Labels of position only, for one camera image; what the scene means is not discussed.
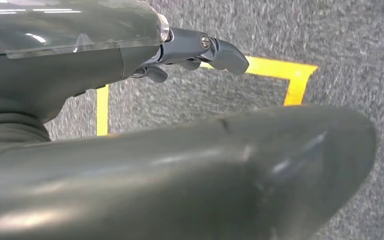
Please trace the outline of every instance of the yellow tape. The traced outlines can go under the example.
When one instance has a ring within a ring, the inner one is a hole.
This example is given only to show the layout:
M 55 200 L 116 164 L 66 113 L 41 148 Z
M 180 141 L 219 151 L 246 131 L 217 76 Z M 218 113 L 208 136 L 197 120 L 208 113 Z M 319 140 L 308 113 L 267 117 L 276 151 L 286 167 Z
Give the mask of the yellow tape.
M 286 97 L 283 105 L 300 105 L 303 102 L 307 83 L 311 75 L 317 70 L 317 66 L 295 62 L 271 60 L 261 57 L 246 57 L 249 62 L 248 74 L 289 80 Z M 211 68 L 208 63 L 202 63 L 201 67 Z M 96 110 L 96 134 L 105 136 L 108 134 L 108 85 L 97 90 Z
M 108 134 L 108 98 L 109 87 L 96 90 L 96 135 L 105 136 Z
M 261 57 L 247 56 L 249 67 L 247 74 L 254 74 L 272 78 L 289 80 L 283 105 L 300 105 L 303 102 L 307 82 L 317 70 L 317 66 L 288 61 L 272 60 Z M 211 68 L 208 63 L 201 67 Z

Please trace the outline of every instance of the screw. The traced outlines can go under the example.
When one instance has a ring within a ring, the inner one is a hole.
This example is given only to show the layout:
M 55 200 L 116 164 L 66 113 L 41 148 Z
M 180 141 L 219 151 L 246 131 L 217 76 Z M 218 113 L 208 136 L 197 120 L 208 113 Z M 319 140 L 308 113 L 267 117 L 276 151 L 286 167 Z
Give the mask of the screw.
M 201 47 L 203 49 L 209 49 L 210 48 L 210 38 L 207 35 L 201 36 Z

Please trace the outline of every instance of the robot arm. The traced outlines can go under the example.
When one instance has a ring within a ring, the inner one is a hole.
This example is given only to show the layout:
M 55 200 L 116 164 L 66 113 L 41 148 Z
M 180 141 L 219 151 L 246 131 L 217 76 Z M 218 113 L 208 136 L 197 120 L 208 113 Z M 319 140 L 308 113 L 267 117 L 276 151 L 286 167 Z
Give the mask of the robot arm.
M 364 116 L 275 107 L 193 124 L 50 142 L 43 123 L 86 90 L 244 55 L 168 28 L 133 0 L 0 1 L 0 240 L 306 240 L 374 162 Z

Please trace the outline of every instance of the transparent plastic cover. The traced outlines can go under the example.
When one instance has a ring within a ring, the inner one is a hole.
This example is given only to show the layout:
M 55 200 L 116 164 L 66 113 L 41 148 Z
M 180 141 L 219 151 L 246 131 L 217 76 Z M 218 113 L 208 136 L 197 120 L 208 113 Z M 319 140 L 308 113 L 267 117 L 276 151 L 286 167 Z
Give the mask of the transparent plastic cover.
M 0 0 L 0 55 L 160 45 L 167 19 L 138 0 Z

